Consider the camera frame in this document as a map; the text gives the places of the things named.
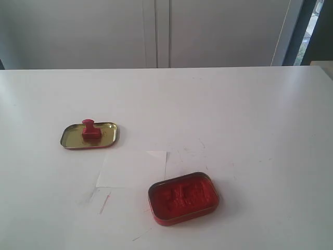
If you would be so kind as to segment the red rubber stamp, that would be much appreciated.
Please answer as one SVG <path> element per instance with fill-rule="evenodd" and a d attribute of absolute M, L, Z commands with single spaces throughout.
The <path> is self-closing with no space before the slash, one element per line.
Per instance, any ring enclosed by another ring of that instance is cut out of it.
<path fill-rule="evenodd" d="M 94 120 L 85 119 L 82 121 L 82 124 L 85 125 L 82 131 L 83 139 L 90 140 L 90 139 L 101 138 L 101 129 L 94 126 L 95 124 Z"/>

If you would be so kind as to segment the red ink pad tin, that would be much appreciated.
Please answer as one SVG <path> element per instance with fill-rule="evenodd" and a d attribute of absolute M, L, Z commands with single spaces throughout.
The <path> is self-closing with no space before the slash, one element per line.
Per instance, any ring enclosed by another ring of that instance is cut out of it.
<path fill-rule="evenodd" d="M 172 226 L 214 212 L 220 198 L 206 173 L 193 172 L 153 184 L 148 201 L 157 224 Z"/>

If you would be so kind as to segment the white paper sheet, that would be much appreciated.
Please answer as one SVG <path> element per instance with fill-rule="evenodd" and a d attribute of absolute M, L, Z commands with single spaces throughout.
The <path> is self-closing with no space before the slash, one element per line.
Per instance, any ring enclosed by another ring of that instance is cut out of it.
<path fill-rule="evenodd" d="M 106 155 L 97 188 L 145 188 L 164 177 L 166 151 L 118 150 Z"/>

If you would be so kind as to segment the gold tin lid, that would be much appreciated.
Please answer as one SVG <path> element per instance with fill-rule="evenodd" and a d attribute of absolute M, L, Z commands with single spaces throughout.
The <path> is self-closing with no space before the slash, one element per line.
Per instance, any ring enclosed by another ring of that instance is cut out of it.
<path fill-rule="evenodd" d="M 115 123 L 95 122 L 94 126 L 101 129 L 100 139 L 83 139 L 82 131 L 85 125 L 78 123 L 65 128 L 60 145 L 66 149 L 97 149 L 109 147 L 117 141 L 119 131 Z"/>

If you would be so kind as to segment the white cabinet doors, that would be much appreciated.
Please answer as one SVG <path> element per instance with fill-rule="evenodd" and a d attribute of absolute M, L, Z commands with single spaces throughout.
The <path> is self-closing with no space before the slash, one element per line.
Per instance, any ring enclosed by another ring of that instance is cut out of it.
<path fill-rule="evenodd" d="M 280 66 L 301 1 L 1 1 L 6 69 Z"/>

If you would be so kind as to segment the white side table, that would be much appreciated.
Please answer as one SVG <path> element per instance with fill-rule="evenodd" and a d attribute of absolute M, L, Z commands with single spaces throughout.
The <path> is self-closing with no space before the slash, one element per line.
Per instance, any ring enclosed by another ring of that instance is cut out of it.
<path fill-rule="evenodd" d="M 311 66 L 319 66 L 323 71 L 333 80 L 333 61 L 324 60 L 324 61 L 312 61 Z"/>

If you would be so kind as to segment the dark window frame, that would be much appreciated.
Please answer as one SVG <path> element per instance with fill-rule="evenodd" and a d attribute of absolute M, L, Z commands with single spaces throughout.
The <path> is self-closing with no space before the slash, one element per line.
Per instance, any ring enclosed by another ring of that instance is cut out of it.
<path fill-rule="evenodd" d="M 315 9 L 315 3 L 316 1 L 303 1 L 284 56 L 283 66 L 294 64 L 310 22 L 311 13 Z M 323 1 L 321 12 L 300 65 L 308 66 L 312 61 L 332 61 L 332 0 Z"/>

